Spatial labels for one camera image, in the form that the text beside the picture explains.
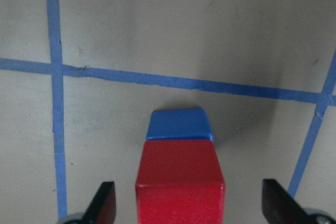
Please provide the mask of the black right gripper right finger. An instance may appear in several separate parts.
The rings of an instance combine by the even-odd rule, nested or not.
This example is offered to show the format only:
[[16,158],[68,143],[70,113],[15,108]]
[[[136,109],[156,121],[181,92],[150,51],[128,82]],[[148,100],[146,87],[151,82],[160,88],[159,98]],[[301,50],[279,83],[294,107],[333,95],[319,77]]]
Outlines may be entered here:
[[262,184],[262,214],[268,223],[309,223],[308,214],[275,179],[263,179]]

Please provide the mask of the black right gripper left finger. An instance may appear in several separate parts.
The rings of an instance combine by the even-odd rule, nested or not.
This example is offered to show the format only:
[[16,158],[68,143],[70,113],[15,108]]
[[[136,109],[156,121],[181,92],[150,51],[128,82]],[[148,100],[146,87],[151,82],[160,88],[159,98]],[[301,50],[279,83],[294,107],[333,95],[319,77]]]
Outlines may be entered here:
[[113,224],[116,218],[114,182],[103,182],[79,223]]

